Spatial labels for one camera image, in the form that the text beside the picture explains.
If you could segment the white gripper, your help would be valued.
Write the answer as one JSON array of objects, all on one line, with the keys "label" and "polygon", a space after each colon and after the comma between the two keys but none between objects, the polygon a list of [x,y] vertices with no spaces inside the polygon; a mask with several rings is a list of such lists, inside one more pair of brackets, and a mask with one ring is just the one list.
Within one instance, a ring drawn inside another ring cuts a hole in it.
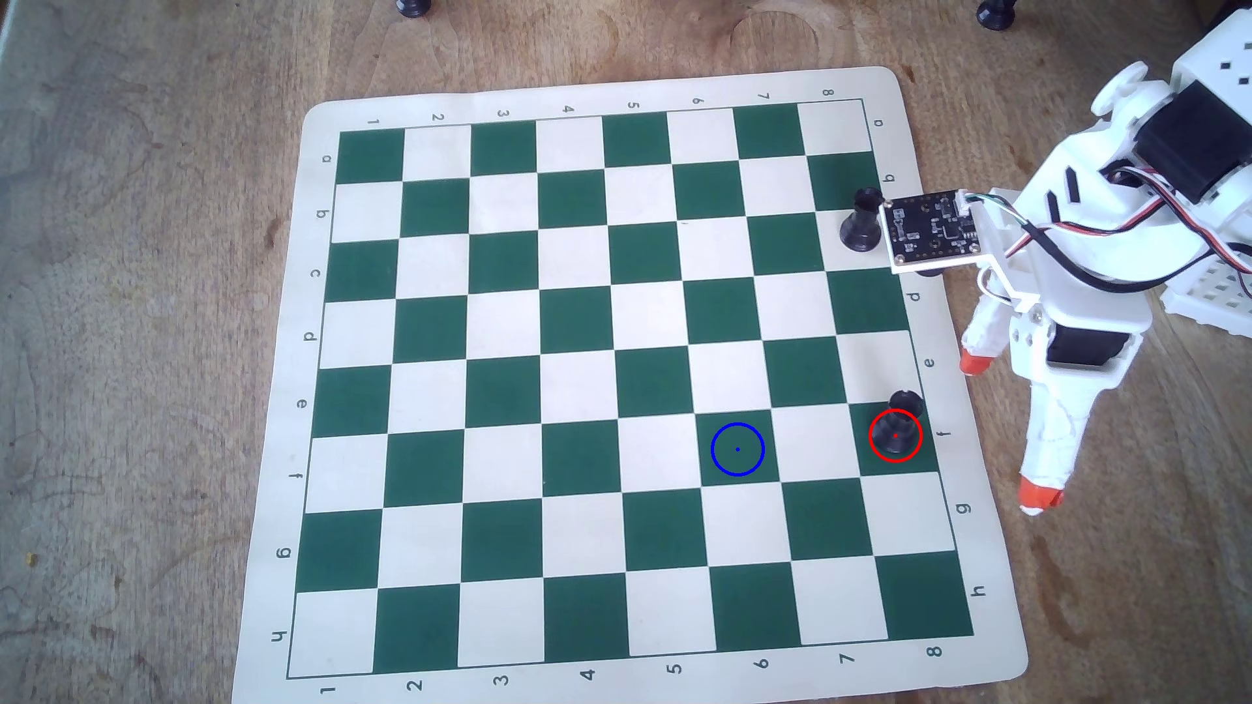
[{"label": "white gripper", "polygon": [[[1093,127],[1063,139],[1020,192],[978,198],[983,294],[962,334],[962,373],[1007,344],[1030,380],[1019,507],[1058,506],[1098,395],[1119,383],[1152,313],[1146,293],[1196,269],[1211,244],[1184,200],[1136,155],[1138,133],[1174,98],[1136,61],[1097,94]],[[1083,370],[1085,375],[1075,375]]]}]

